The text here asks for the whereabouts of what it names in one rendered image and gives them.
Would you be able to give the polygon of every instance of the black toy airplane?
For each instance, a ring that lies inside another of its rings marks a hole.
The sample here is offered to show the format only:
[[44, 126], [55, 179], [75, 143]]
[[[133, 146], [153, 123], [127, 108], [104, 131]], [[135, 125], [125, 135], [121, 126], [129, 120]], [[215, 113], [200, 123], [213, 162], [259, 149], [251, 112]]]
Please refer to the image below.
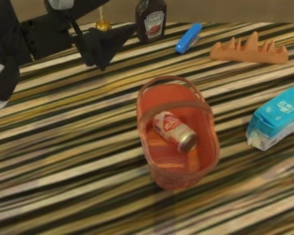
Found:
[[[76, 20], [109, 0], [44, 0], [47, 14], [19, 23], [10, 0], [0, 0], [0, 109], [19, 81], [19, 66], [76, 45], [87, 66], [102, 71], [135, 32], [135, 24], [82, 33]], [[69, 34], [73, 27], [76, 36]]]

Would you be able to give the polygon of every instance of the striped surface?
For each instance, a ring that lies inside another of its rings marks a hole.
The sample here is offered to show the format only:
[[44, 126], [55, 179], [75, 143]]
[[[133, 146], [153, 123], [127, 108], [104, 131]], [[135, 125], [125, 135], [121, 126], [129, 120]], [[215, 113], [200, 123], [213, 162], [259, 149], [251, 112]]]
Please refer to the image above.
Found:
[[[185, 55], [166, 38], [133, 37], [105, 72], [75, 49], [21, 69], [0, 111], [0, 235], [294, 235], [294, 133], [260, 152], [247, 146], [252, 112], [294, 86], [294, 23], [205, 23]], [[232, 36], [286, 45], [286, 65], [211, 61]], [[135, 99], [150, 79], [195, 83], [215, 114], [220, 163], [196, 187], [163, 191], [150, 179], [136, 131]]]

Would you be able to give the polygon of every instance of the ketchup bottle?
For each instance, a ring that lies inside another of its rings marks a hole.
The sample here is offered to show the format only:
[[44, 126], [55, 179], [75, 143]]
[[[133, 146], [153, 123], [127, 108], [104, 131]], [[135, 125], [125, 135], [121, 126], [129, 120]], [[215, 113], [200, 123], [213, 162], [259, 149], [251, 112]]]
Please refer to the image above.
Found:
[[164, 0], [140, 0], [136, 6], [137, 36], [147, 44], [162, 39], [165, 33], [167, 5]]

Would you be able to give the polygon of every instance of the orange mountain-shaped object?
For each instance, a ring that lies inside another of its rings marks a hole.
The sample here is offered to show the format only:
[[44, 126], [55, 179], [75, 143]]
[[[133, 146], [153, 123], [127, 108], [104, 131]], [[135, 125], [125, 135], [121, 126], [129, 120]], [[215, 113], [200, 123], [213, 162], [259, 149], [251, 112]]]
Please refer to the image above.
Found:
[[213, 60], [241, 61], [254, 63], [285, 64], [289, 60], [285, 46], [276, 49], [274, 41], [265, 41], [262, 46], [258, 46], [258, 33], [253, 32], [245, 45], [241, 45], [239, 38], [235, 43], [235, 38], [230, 40], [227, 46], [217, 42], [210, 50], [210, 58]]

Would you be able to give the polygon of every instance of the can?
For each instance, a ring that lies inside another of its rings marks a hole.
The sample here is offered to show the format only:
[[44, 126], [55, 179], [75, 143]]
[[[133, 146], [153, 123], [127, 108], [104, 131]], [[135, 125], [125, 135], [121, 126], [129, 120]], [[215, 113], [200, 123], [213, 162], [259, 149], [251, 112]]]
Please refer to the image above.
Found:
[[189, 152], [197, 145], [196, 132], [171, 112], [157, 114], [152, 124], [161, 137], [177, 146], [179, 152]]

